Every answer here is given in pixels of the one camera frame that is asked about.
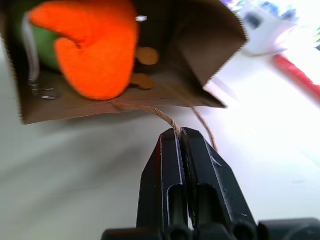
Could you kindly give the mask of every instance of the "string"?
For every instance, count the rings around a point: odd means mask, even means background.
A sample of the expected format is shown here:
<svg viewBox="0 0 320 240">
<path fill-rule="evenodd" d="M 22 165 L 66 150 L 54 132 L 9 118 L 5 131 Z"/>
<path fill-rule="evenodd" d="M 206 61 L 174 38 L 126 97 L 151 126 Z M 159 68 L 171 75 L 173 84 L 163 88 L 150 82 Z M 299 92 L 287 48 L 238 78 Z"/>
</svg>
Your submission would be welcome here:
<svg viewBox="0 0 320 240">
<path fill-rule="evenodd" d="M 209 128 L 209 125 L 207 124 L 207 122 L 205 121 L 205 119 L 201 116 L 201 114 L 198 112 L 198 110 L 191 104 L 191 102 L 186 99 L 185 97 L 183 97 L 180 93 L 178 93 L 177 91 L 165 86 L 165 85 L 161 85 L 162 87 L 164 87 L 165 89 L 171 91 L 172 93 L 175 93 L 176 96 L 179 96 L 179 98 L 188 106 L 192 109 L 193 113 L 195 114 L 195 116 L 197 117 L 197 119 L 201 122 L 201 124 L 204 126 L 206 132 L 209 135 L 210 141 L 211 141 L 211 145 L 213 147 L 213 149 L 218 152 L 218 147 L 216 144 L 216 140 L 214 137 L 214 134 L 212 133 L 211 129 Z M 118 102 L 118 101 L 112 101 L 111 102 L 115 107 L 120 108 L 120 109 L 127 109 L 127 110 L 142 110 L 145 111 L 147 113 L 151 113 L 153 115 L 158 116 L 159 118 L 163 119 L 164 121 L 166 121 L 169 125 L 172 126 L 173 130 L 176 132 L 179 140 L 181 140 L 181 133 L 182 133 L 182 129 L 179 127 L 179 125 L 167 114 L 165 114 L 164 112 L 160 111 L 159 109 L 152 107 L 152 106 L 146 106 L 146 105 L 141 105 L 141 104 L 130 104 L 130 103 L 123 103 L 123 102 Z"/>
</svg>

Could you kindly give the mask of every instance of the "orange felt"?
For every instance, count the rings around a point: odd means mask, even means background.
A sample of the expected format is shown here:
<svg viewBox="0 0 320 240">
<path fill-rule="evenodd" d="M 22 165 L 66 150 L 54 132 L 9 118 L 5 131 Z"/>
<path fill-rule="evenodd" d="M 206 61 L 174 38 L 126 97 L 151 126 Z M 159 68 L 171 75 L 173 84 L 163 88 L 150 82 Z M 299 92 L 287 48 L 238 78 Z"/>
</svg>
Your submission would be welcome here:
<svg viewBox="0 0 320 240">
<path fill-rule="evenodd" d="M 73 88 L 84 97 L 109 100 L 130 83 L 136 16 L 131 0 L 55 0 L 34 8 L 30 20 L 61 34 L 54 47 Z"/>
</svg>

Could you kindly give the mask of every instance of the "white object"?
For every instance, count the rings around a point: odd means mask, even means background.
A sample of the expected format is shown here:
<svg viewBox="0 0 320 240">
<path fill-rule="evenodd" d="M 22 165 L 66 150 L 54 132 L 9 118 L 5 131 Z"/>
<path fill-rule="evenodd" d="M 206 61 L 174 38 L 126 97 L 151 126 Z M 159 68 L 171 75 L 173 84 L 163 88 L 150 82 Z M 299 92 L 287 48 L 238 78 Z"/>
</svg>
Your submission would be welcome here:
<svg viewBox="0 0 320 240">
<path fill-rule="evenodd" d="M 281 43 L 297 25 L 296 21 L 283 20 L 251 2 L 243 6 L 239 16 L 248 37 L 243 52 L 249 56 L 276 54 L 286 50 Z"/>
<path fill-rule="evenodd" d="M 147 17 L 147 16 L 142 16 L 142 15 L 140 15 L 140 16 L 137 16 L 137 17 L 135 18 L 135 20 L 136 20 L 137 22 L 142 23 L 142 22 L 147 21 L 147 20 L 148 20 L 148 17 Z"/>
</svg>

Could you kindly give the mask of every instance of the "white table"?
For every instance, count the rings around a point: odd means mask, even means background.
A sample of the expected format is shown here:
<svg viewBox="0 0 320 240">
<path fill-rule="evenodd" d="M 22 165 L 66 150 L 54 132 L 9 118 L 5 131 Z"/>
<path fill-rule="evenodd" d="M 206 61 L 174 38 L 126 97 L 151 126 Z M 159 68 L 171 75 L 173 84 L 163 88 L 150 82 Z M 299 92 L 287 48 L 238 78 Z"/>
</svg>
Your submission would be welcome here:
<svg viewBox="0 0 320 240">
<path fill-rule="evenodd" d="M 138 111 L 24 126 L 3 53 L 0 73 L 0 239 L 99 240 L 135 226 L 141 173 L 169 126 Z M 319 109 L 264 58 L 237 54 L 218 77 L 238 101 L 200 111 L 255 219 L 320 219 Z M 161 109 L 208 138 L 190 109 Z"/>
</svg>

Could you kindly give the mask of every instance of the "orange plush toy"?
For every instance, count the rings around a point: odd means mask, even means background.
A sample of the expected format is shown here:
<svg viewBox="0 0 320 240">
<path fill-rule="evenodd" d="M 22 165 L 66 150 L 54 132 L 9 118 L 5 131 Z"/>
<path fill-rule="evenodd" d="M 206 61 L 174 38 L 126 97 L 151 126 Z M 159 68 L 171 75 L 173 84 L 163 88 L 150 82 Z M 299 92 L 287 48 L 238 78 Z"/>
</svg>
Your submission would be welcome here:
<svg viewBox="0 0 320 240">
<path fill-rule="evenodd" d="M 30 20 L 61 35 L 54 48 L 73 88 L 86 98 L 109 100 L 131 80 L 136 16 L 131 0 L 54 0 L 33 9 Z"/>
</svg>

